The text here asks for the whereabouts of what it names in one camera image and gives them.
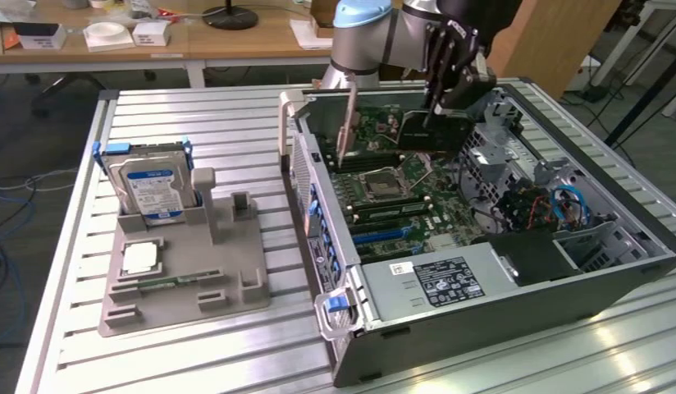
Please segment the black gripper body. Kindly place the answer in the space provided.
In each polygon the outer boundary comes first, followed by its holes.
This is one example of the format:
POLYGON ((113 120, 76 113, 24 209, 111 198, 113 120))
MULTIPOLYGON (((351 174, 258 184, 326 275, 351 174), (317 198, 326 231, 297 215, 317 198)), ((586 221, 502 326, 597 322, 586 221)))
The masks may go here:
POLYGON ((425 80, 454 82, 478 50, 478 33, 455 21, 426 25, 425 80))

